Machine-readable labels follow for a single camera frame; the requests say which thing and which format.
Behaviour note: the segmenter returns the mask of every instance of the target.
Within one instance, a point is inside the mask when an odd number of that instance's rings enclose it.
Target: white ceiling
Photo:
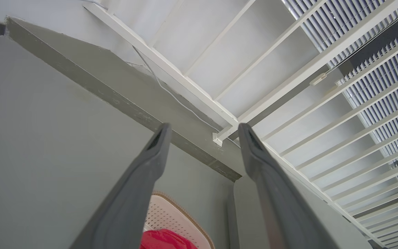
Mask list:
[[[333,17],[337,16],[338,19],[342,19],[348,18],[348,15],[335,12],[330,17],[327,15],[323,16],[323,13],[330,12],[330,8],[334,8],[333,1],[329,1],[328,5],[324,5],[321,11],[318,11],[311,19],[303,24],[303,29],[298,28],[294,31],[292,35],[286,38],[286,40],[274,49],[272,53],[267,55],[263,61],[237,82],[233,88],[226,92],[222,98],[219,98],[218,102],[234,116],[238,117],[242,115],[282,82],[305,66],[316,57],[316,55],[347,33],[349,29],[357,25],[383,2],[383,0],[374,0],[372,3],[356,1],[354,2],[356,13],[348,14],[349,16],[354,16],[354,21],[344,25],[338,23],[334,25],[332,23],[334,20]],[[170,10],[176,3],[177,1],[175,0],[123,0],[118,10],[115,11],[115,16],[140,35],[146,43],[151,43],[165,18],[169,15]],[[264,53],[271,46],[272,42],[290,27],[296,18],[302,15],[305,10],[315,3],[315,1],[299,1],[300,5],[303,3],[306,4],[306,9],[300,8],[300,12],[294,12],[293,16],[289,10],[294,11],[297,9],[296,4],[291,7],[289,5],[289,8],[287,8],[281,1],[256,0],[240,19],[235,22],[234,26],[228,30],[223,38],[216,43],[212,49],[207,50],[207,54],[205,54],[200,63],[191,70],[188,77],[205,90],[212,98],[216,98],[241,71],[249,66],[252,61],[256,60],[259,55]],[[169,22],[166,23],[166,29],[153,47],[163,57],[173,63],[181,73],[185,74],[245,4],[245,1],[185,0],[178,12],[172,15]],[[338,11],[342,6],[343,5],[339,4],[336,10]],[[343,58],[352,54],[357,47],[372,38],[373,35],[386,27],[391,21],[394,21],[397,16],[398,13],[396,12],[388,16],[387,19],[372,28],[344,52],[336,58],[333,58],[329,65],[334,66]],[[143,65],[142,61],[136,57],[134,51],[131,50],[131,46],[127,43],[119,44],[114,49],[114,52],[127,62]],[[156,64],[150,64],[150,66],[155,69],[157,76],[169,85],[176,86],[176,84],[178,84]],[[328,91],[332,90],[338,80],[347,80],[348,78],[349,77],[344,78],[338,69],[334,70],[328,75],[327,79],[316,86],[309,86],[255,125],[253,127],[254,131],[256,131],[259,137],[264,137],[292,117],[298,115],[307,107],[317,103]],[[220,117],[216,117],[213,111],[210,112],[210,109],[203,106],[200,101],[196,102],[189,92],[186,92],[182,88],[176,89],[176,87],[174,87],[174,89],[213,118],[217,123],[222,126],[227,125],[226,121]],[[292,145],[295,145],[315,132],[325,128],[325,126],[350,112],[353,107],[357,107],[357,105],[354,104],[354,100],[349,97],[350,95],[347,96],[349,101],[347,101],[345,96],[338,95],[307,117],[294,122],[276,133],[267,139],[266,143],[270,145],[273,150],[281,153]],[[364,129],[363,123],[366,123],[363,115],[356,116],[330,132],[282,156],[282,159],[289,162],[290,165],[300,165],[308,159],[319,155],[334,145],[362,131]],[[310,167],[303,168],[300,172],[306,177],[311,178],[362,153],[375,144],[376,137],[367,135],[336,153],[322,158]],[[383,158],[381,151],[377,150],[347,167],[343,167],[326,177],[315,180],[313,183],[319,188],[324,188],[329,184],[343,179],[345,176],[370,167]],[[374,179],[388,172],[390,169],[389,165],[378,167],[360,177],[328,189],[325,191],[325,194],[328,196],[335,196],[347,189],[365,183],[370,179]],[[389,179],[368,188],[366,191],[359,191],[349,197],[343,198],[339,200],[338,203],[340,205],[346,205],[349,202],[367,196],[397,182],[398,180],[396,178]],[[361,208],[397,192],[398,188],[347,210],[353,212],[357,208]],[[398,208],[394,208],[391,212],[396,211],[398,211]],[[365,222],[370,222],[381,216],[382,215],[377,215]]]

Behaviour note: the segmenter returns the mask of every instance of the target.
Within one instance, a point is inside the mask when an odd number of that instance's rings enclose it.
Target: red cloth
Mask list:
[[[139,249],[197,249],[188,239],[167,229],[150,230],[142,235]]]

